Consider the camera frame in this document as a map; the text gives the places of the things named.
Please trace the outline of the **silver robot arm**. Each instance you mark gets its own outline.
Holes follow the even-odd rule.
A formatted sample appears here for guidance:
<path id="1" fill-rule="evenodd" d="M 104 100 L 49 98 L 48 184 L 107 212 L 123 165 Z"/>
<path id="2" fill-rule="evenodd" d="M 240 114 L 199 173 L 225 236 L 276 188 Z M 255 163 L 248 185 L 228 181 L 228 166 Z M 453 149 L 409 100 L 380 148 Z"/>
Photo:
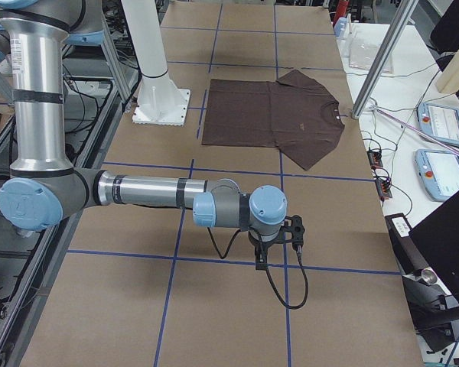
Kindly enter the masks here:
<path id="1" fill-rule="evenodd" d="M 287 200 L 265 185 L 242 192 L 227 179 L 136 177 L 77 168 L 65 152 L 63 53 L 82 37 L 103 41 L 99 1 L 0 1 L 10 39 L 18 156 L 0 188 L 0 210 L 14 226 L 41 231 L 91 206 L 132 204 L 188 209 L 198 226 L 246 232 L 256 268 L 286 240 Z"/>

